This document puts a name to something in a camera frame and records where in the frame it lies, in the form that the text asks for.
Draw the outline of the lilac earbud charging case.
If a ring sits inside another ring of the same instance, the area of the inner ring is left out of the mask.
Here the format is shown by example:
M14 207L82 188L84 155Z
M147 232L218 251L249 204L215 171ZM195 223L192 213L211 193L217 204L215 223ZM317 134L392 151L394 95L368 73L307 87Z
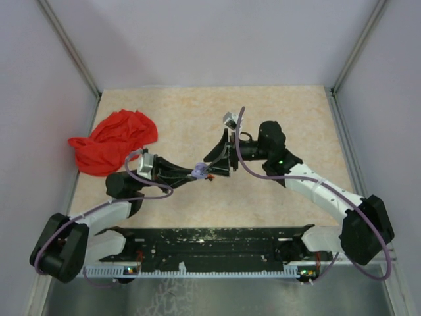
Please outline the lilac earbud charging case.
M191 172L191 176L199 180L206 179L208 176L208 173L206 172L207 167L208 165L206 163L197 163Z

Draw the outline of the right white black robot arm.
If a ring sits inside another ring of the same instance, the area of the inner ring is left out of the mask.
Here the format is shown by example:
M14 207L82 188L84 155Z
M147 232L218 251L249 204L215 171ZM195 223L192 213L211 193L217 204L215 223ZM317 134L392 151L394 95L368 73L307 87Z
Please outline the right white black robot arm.
M276 121L261 123L256 140L237 140L234 132L225 130L203 160L210 165L208 173L221 176L236 171L241 159L262 161L262 168L271 180L302 194L337 221L337 228L308 229L293 245L299 259L306 261L318 251L331 251L367 265L395 237L384 202L375 195L354 194L322 178L292 154L285 141Z

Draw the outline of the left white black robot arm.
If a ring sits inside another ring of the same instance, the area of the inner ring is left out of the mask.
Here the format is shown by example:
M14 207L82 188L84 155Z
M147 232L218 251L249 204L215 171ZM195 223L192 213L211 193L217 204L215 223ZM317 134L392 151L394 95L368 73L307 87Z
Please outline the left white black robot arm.
M199 175L195 169L180 167L158 155L141 154L136 169L126 168L106 177L108 201L74 217L52 215L32 250L30 265L38 274L62 283L87 275L89 266L99 263L129 263L117 282L155 272L158 257L150 240L139 242L134 230L116 224L139 212L145 200L168 198ZM153 186L162 193L154 197L142 193L143 188Z

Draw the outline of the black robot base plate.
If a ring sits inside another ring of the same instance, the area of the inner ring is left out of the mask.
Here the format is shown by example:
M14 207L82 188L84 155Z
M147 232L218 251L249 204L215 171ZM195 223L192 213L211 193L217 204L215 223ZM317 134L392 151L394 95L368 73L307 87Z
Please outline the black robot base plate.
M123 250L103 263L134 262L143 272L281 272L293 261L331 260L326 251L311 252L301 241L309 229L280 228L114 228L126 238Z

